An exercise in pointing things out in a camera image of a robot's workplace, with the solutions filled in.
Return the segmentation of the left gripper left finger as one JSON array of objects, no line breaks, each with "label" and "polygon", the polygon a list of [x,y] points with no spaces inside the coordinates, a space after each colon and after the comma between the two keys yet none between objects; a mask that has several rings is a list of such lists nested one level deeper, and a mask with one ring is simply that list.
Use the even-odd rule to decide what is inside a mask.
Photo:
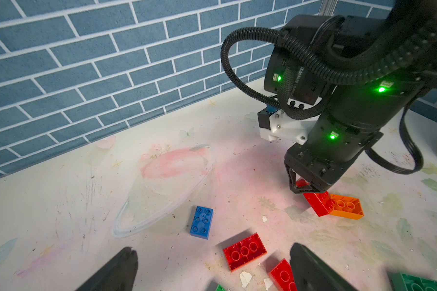
[{"label": "left gripper left finger", "polygon": [[137,270],[137,252],[131,247],[124,247],[77,291],[131,291]]}]

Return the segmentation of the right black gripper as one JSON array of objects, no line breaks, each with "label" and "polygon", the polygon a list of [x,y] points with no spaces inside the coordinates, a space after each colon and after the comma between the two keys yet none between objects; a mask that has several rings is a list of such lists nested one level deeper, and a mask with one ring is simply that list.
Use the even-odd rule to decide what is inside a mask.
[{"label": "right black gripper", "polygon": [[422,153],[400,119],[399,134],[412,156],[412,169],[396,166],[373,150],[384,127],[400,110],[406,113],[424,89],[423,82],[339,86],[333,92],[304,145],[295,144],[284,159],[289,188],[294,194],[322,194],[353,165],[361,153],[379,166],[410,175],[424,165]]}]

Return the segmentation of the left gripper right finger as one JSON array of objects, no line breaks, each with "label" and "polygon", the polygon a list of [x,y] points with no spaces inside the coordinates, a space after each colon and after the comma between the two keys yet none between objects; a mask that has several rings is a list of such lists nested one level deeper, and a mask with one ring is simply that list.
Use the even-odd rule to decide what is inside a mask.
[{"label": "left gripper right finger", "polygon": [[303,244],[293,244],[290,266],[298,291],[357,291]]}]

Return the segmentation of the red lego brick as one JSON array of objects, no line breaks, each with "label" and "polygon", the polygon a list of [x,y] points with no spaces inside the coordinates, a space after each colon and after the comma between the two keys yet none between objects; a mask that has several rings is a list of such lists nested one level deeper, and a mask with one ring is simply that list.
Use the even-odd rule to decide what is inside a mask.
[{"label": "red lego brick", "polygon": [[335,202],[331,199],[328,192],[321,194],[308,192],[303,193],[303,196],[318,217],[329,215],[335,208]]}]

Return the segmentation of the orange lego brick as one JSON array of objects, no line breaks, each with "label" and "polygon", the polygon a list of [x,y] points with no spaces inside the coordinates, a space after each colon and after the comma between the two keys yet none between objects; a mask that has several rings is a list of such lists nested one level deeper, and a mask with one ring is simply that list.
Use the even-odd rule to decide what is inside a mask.
[{"label": "orange lego brick", "polygon": [[341,195],[330,195],[333,202],[333,210],[330,215],[353,220],[359,220],[364,217],[361,202],[357,198]]}]

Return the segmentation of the long green lego brick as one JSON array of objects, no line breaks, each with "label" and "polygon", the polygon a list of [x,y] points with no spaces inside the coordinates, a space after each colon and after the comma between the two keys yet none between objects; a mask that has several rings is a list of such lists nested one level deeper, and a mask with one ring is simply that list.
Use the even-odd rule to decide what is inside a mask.
[{"label": "long green lego brick", "polygon": [[390,281],[394,291],[437,291],[437,281],[413,275],[391,274]]}]

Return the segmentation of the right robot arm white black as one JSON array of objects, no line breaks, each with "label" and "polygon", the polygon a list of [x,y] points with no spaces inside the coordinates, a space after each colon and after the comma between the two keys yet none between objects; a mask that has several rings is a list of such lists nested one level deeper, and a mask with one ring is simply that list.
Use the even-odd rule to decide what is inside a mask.
[{"label": "right robot arm white black", "polygon": [[[248,87],[232,68],[229,51],[242,41],[274,46],[265,76],[270,97]],[[413,158],[411,169],[387,161],[373,146],[397,113],[406,115],[419,97],[437,89],[437,1],[397,1],[386,19],[297,15],[281,29],[240,28],[224,39],[220,60],[249,97],[295,121],[316,119],[307,140],[284,157],[293,193],[327,191],[360,154],[400,175],[423,168],[404,118],[399,135]]]}]

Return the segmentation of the red lego brick vertical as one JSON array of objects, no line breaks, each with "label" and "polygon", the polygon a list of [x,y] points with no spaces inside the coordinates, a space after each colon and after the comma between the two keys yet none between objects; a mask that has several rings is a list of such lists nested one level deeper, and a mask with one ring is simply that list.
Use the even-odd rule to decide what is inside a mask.
[{"label": "red lego brick vertical", "polygon": [[269,277],[278,291],[297,291],[291,266],[286,259],[270,271]]}]

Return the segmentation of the red lego brick horizontal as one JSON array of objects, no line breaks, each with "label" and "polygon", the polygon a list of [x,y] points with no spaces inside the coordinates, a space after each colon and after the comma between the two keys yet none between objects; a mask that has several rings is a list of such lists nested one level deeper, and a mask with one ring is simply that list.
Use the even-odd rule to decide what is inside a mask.
[{"label": "red lego brick horizontal", "polygon": [[267,250],[258,233],[223,249],[230,272],[244,267],[267,254]]}]

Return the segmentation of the small green lego brick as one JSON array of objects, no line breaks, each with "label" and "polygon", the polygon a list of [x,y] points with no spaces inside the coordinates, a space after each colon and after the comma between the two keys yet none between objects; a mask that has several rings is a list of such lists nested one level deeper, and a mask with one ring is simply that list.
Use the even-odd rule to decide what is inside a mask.
[{"label": "small green lego brick", "polygon": [[215,289],[215,291],[227,291],[225,288],[223,288],[221,285],[218,285]]}]

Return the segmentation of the small blue lego brick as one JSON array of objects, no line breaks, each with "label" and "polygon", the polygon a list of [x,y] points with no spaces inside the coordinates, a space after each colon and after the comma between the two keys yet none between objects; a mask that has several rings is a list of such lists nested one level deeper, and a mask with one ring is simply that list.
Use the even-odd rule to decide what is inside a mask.
[{"label": "small blue lego brick", "polygon": [[207,240],[210,235],[213,215],[212,209],[197,206],[189,231],[190,235]]}]

